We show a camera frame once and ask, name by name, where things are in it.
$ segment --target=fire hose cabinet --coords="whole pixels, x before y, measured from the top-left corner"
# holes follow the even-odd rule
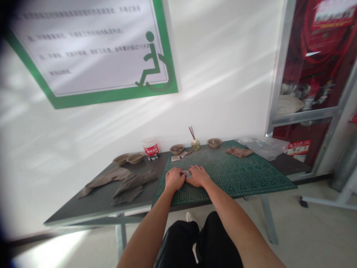
[[[316,175],[355,84],[357,0],[288,0],[267,134]]]

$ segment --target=small clay bowl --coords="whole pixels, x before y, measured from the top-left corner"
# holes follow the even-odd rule
[[[211,148],[218,148],[222,144],[222,140],[221,139],[217,139],[217,138],[213,138],[213,139],[209,139],[207,141],[207,143]]]
[[[122,154],[116,158],[114,158],[113,163],[116,163],[117,165],[121,166],[126,163],[126,159],[130,156],[131,154]]]
[[[178,154],[181,154],[184,149],[185,149],[185,147],[182,144],[177,144],[170,148],[170,152],[172,152],[175,155],[178,155]]]
[[[137,164],[140,163],[142,158],[143,158],[144,154],[143,153],[136,153],[136,154],[132,154],[131,156],[129,156],[126,161],[129,162],[130,164]]]

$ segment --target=wheelchair symbol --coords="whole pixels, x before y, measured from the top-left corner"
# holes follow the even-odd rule
[[[145,70],[142,71],[140,83],[135,82],[135,84],[138,87],[143,87],[144,86],[144,81],[145,81],[145,78],[146,78],[146,76],[148,74],[160,73],[160,66],[159,66],[159,61],[157,59],[155,45],[152,43],[154,41],[154,34],[152,32],[147,32],[146,33],[146,39],[150,42],[151,53],[146,54],[144,56],[144,61],[148,61],[149,59],[152,59],[154,61],[155,68],[145,69]],[[159,60],[161,60],[166,65],[167,75],[168,75],[167,83],[163,87],[160,87],[160,88],[150,85],[149,82],[146,82],[146,84],[145,84],[145,86],[148,89],[150,89],[151,91],[157,92],[157,93],[165,92],[167,89],[169,89],[169,87],[172,85],[173,77],[174,77],[174,70],[173,70],[170,62],[168,61],[168,59],[166,59],[163,55],[161,55],[159,53]]]

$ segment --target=white wall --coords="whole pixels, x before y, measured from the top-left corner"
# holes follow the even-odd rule
[[[114,157],[263,135],[283,0],[164,0],[179,93],[54,110],[6,44],[1,60],[1,215],[8,239],[42,223]]]

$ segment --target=plastic bag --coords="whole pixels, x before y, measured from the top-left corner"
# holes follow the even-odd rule
[[[243,137],[235,141],[253,150],[268,161],[275,160],[289,144],[288,141],[268,137]]]

